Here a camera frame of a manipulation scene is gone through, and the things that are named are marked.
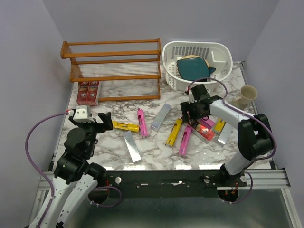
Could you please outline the large pink toothpaste box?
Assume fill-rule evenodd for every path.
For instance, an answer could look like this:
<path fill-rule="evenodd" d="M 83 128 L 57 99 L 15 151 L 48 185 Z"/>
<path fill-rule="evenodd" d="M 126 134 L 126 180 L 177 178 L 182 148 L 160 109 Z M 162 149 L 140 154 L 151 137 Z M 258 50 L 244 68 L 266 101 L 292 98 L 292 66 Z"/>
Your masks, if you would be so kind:
<path fill-rule="evenodd" d="M 209 117 L 206 119 L 203 118 L 202 121 L 204 126 L 208 129 L 211 129 L 215 125 L 215 122 L 211 120 Z"/>

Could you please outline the red 3D toothpaste box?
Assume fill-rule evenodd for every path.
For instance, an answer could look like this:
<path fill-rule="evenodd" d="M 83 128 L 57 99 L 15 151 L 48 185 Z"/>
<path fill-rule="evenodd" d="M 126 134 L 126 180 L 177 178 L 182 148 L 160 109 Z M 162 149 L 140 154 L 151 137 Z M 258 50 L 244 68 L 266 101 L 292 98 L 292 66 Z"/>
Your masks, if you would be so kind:
<path fill-rule="evenodd" d="M 190 120 L 187 122 L 187 125 L 192 129 L 194 135 L 205 143 L 209 143 L 215 135 L 209 128 L 205 127 L 198 120 Z"/>
<path fill-rule="evenodd" d="M 76 102 L 78 105 L 86 105 L 89 82 L 83 81 L 78 83 L 78 92 Z"/>
<path fill-rule="evenodd" d="M 89 106 L 97 106 L 99 102 L 101 84 L 99 81 L 91 81 L 88 87 L 86 102 Z"/>

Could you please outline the yellow toothpaste box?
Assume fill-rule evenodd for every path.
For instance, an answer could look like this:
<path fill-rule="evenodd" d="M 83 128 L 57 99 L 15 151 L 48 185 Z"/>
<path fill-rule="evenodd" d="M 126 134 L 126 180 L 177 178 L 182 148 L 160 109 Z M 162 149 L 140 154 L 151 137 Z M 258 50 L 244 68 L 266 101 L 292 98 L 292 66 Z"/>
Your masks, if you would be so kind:
<path fill-rule="evenodd" d="M 117 129 L 117 130 L 122 130 L 122 131 L 131 131 L 134 133 L 138 133 L 140 127 L 138 125 L 135 124 L 130 124 L 130 123 L 121 123 L 121 122 L 117 122 L 117 121 L 112 121 L 113 123 L 113 128 Z"/>
<path fill-rule="evenodd" d="M 213 129 L 212 129 L 213 133 L 221 134 L 225 124 L 226 124 L 226 122 L 223 119 L 219 118 L 217 120 L 216 124 L 213 126 Z"/>
<path fill-rule="evenodd" d="M 166 141 L 166 146 L 169 146 L 169 147 L 174 146 L 174 143 L 177 138 L 180 127 L 182 125 L 182 122 L 183 122 L 183 120 L 181 118 L 176 119 L 176 121 L 172 127 L 171 133 Z"/>

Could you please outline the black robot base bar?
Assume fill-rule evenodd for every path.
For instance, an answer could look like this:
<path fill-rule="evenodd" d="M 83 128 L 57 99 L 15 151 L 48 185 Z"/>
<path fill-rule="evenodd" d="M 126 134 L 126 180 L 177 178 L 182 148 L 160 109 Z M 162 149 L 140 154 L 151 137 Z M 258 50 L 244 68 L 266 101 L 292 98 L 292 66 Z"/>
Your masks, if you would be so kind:
<path fill-rule="evenodd" d="M 220 188 L 246 185 L 240 174 L 223 177 L 219 170 L 108 171 L 106 180 L 88 198 L 104 205 L 127 198 L 216 198 Z"/>

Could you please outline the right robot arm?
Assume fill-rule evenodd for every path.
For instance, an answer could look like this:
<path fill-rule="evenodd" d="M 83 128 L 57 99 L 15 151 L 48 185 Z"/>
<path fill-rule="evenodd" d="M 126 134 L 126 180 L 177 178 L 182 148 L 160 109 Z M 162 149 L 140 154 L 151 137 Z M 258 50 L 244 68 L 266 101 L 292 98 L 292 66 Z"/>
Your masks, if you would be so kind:
<path fill-rule="evenodd" d="M 182 102 L 180 107 L 185 122 L 212 115 L 237 130 L 238 152 L 221 166 L 217 175 L 219 182 L 224 186 L 234 183 L 236 175 L 242 173 L 254 161 L 260 160 L 260 155 L 276 151 L 276 140 L 264 114 L 246 113 L 226 103 L 217 95 L 204 100 Z"/>

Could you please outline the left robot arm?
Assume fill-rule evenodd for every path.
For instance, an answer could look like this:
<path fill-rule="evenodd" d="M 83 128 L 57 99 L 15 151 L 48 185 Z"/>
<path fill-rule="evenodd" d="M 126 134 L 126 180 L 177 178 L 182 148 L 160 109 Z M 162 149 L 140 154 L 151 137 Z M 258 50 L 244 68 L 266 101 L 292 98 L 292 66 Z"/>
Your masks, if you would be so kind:
<path fill-rule="evenodd" d="M 48 199 L 44 201 L 40 212 L 31 222 L 31 228 L 55 228 L 57 220 L 72 193 L 73 188 L 84 175 L 89 176 L 89 182 L 96 188 L 105 183 L 106 169 L 95 163 L 88 163 L 93 156 L 96 136 L 113 129 L 111 113 L 98 113 L 102 120 L 98 123 L 85 110 L 70 110 L 66 113 L 75 128 L 67 134 L 64 143 L 65 151 L 57 161 L 53 179 L 44 173 L 41 175 L 50 185 Z"/>

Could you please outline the orange wooden three-tier shelf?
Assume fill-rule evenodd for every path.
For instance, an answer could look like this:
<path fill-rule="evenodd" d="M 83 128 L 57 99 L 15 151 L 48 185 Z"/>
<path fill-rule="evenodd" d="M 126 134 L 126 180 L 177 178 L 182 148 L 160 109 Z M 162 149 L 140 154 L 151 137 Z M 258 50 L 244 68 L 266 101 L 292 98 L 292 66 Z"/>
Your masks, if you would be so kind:
<path fill-rule="evenodd" d="M 73 47 L 97 45 L 130 45 L 155 43 L 157 47 L 151 50 L 124 50 L 124 51 L 96 51 L 74 52 Z M 99 98 L 105 101 L 127 100 L 159 100 L 161 97 L 160 58 L 162 53 L 160 38 L 140 40 L 115 40 L 115 41 L 88 41 L 62 43 L 60 56 L 69 59 L 71 70 L 69 80 L 72 83 L 91 81 L 123 81 L 123 80 L 155 80 L 156 94 L 110 96 Z"/>

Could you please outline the silver toothpaste box centre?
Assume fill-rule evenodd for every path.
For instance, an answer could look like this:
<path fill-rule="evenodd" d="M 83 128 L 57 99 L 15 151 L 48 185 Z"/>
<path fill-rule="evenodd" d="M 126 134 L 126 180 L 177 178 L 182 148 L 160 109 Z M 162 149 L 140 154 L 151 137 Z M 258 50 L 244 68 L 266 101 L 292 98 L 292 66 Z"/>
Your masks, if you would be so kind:
<path fill-rule="evenodd" d="M 151 130 L 158 132 L 161 124 L 163 123 L 164 119 L 166 118 L 167 114 L 171 110 L 171 105 L 165 103 L 160 111 L 157 113 L 154 121 L 151 124 Z"/>

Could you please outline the silver toothpaste box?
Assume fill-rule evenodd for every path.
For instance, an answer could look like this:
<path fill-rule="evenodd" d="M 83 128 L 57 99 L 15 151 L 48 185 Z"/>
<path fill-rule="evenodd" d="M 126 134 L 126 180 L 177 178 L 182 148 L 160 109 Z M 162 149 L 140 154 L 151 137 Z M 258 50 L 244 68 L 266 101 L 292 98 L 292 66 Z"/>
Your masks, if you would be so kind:
<path fill-rule="evenodd" d="M 223 129 L 222 129 L 222 131 L 221 131 L 221 133 L 220 133 L 220 135 L 217 139 L 217 143 L 220 146 L 224 146 L 227 143 L 232 130 L 233 130 L 233 127 L 230 124 L 226 123 L 224 125 L 224 127 L 223 127 Z"/>
<path fill-rule="evenodd" d="M 123 136 L 124 136 L 124 140 L 125 140 L 126 146 L 128 148 L 130 157 L 132 159 L 132 162 L 133 163 L 140 162 L 142 159 L 141 159 L 141 156 L 139 154 L 139 150 L 137 148 L 135 140 L 133 138 L 132 132 L 127 131 L 123 134 Z"/>
<path fill-rule="evenodd" d="M 165 103 L 160 111 L 157 113 L 154 121 L 151 124 L 151 130 L 158 132 L 161 124 L 163 123 L 164 119 L 166 118 L 167 114 L 171 110 L 171 105 Z"/>

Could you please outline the silver toothpaste box lower left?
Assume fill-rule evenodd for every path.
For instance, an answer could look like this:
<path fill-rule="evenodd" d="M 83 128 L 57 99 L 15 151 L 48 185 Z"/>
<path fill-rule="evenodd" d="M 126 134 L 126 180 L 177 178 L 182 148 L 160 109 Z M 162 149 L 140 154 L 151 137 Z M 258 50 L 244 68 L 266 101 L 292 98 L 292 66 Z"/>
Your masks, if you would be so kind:
<path fill-rule="evenodd" d="M 141 156 L 139 154 L 139 150 L 137 148 L 135 140 L 133 138 L 132 132 L 127 131 L 123 134 L 123 136 L 124 136 L 124 140 L 125 140 L 126 146 L 128 148 L 130 157 L 132 159 L 132 162 L 133 163 L 140 162 L 142 159 L 141 159 Z"/>

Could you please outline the pink toothpaste box left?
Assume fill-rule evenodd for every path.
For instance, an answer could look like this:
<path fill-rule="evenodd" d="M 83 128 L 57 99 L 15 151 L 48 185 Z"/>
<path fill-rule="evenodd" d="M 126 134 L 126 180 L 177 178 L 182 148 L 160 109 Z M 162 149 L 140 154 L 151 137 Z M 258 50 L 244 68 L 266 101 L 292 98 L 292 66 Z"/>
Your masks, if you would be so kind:
<path fill-rule="evenodd" d="M 143 139 L 147 138 L 149 136 L 149 132 L 145 121 L 145 115 L 142 109 L 139 108 L 137 110 L 137 116 L 138 116 L 140 134 Z"/>

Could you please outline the teal square plate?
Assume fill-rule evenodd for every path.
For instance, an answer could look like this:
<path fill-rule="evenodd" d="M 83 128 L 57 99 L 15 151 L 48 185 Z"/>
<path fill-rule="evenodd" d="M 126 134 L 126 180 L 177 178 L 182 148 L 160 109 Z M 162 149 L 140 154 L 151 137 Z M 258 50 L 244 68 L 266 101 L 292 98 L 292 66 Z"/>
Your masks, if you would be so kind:
<path fill-rule="evenodd" d="M 180 59 L 177 61 L 177 69 L 181 78 L 188 81 L 210 77 L 209 67 L 202 57 Z"/>

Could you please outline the pink toothpaste box centre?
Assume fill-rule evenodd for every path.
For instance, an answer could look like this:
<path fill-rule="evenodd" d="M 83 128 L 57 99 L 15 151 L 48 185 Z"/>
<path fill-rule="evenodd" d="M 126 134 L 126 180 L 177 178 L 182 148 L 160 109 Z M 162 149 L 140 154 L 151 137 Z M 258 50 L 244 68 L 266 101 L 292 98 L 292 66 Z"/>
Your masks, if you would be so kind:
<path fill-rule="evenodd" d="M 179 147 L 179 155 L 181 155 L 181 156 L 185 156 L 187 153 L 187 148 L 188 148 L 188 143 L 190 140 L 191 132 L 192 132 L 192 128 L 190 126 L 187 126 L 184 130 L 181 144 Z"/>

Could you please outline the silver toothpaste box right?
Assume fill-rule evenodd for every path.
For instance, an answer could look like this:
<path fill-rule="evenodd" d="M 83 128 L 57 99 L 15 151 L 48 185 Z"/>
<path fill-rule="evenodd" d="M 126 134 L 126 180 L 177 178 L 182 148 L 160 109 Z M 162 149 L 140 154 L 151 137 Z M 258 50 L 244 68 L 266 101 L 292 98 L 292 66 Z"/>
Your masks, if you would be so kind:
<path fill-rule="evenodd" d="M 227 143 L 232 130 L 233 130 L 233 127 L 230 124 L 226 123 L 224 125 L 224 127 L 223 127 L 223 129 L 222 129 L 222 131 L 221 131 L 221 133 L 220 133 L 220 135 L 217 139 L 217 143 L 220 146 L 224 146 Z"/>

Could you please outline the white plastic basket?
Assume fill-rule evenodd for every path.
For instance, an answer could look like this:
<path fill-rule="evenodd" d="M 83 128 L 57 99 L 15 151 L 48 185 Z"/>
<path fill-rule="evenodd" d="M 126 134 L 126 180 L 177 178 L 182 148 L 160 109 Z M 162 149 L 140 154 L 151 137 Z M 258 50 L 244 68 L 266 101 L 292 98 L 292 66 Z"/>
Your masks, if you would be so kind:
<path fill-rule="evenodd" d="M 232 72 L 232 55 L 229 49 L 216 42 L 172 41 L 162 50 L 162 63 L 167 84 L 174 91 L 185 91 L 194 85 L 204 84 L 212 92 L 219 84 L 209 80 L 224 81 Z"/>

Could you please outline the beige ceramic mug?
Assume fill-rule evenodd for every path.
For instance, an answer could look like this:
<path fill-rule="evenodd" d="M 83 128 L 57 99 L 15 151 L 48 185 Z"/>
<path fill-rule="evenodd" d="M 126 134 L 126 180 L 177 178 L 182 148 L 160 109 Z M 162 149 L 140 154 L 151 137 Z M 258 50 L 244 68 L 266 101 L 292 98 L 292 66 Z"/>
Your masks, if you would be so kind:
<path fill-rule="evenodd" d="M 244 110 L 247 108 L 258 96 L 257 90 L 250 85 L 241 87 L 239 93 L 232 100 L 232 105 L 238 109 Z"/>

